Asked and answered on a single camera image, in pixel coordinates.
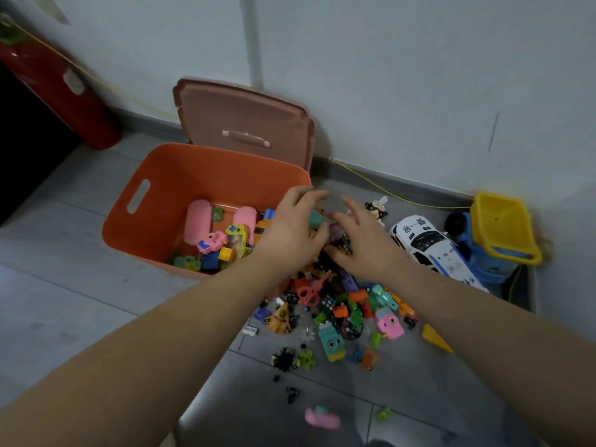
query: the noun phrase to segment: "pink lid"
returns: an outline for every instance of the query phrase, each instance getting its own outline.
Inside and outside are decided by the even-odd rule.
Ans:
[[[242,86],[190,78],[174,87],[174,103],[190,144],[310,170],[315,126],[300,105]]]

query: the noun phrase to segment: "red fire extinguisher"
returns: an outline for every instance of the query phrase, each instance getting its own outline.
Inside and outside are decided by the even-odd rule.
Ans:
[[[108,149],[122,138],[120,124],[69,63],[6,14],[0,14],[0,61],[89,147]]]

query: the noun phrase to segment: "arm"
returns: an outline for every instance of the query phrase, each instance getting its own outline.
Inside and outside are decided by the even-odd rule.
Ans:
[[[264,296],[316,257],[325,191],[292,188],[255,251],[88,347],[0,412],[0,445],[159,445]]]
[[[411,305],[458,356],[552,445],[596,443],[596,345],[562,327],[415,263],[353,200],[334,214],[352,241],[340,266]]]

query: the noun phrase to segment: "black wheel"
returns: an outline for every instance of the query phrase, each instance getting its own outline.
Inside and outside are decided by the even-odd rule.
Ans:
[[[466,245],[466,243],[458,243],[457,250],[459,251],[459,254],[461,254],[461,256],[464,257],[464,260],[466,262],[470,261],[472,251],[470,250],[470,247]]]
[[[445,232],[458,237],[466,230],[466,217],[463,213],[451,213],[445,220]]]

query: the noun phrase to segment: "white toy police car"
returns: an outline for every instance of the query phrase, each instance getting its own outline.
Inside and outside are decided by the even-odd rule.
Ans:
[[[432,271],[488,292],[470,271],[455,243],[435,229],[425,217],[408,216],[393,225],[389,235],[414,260]]]

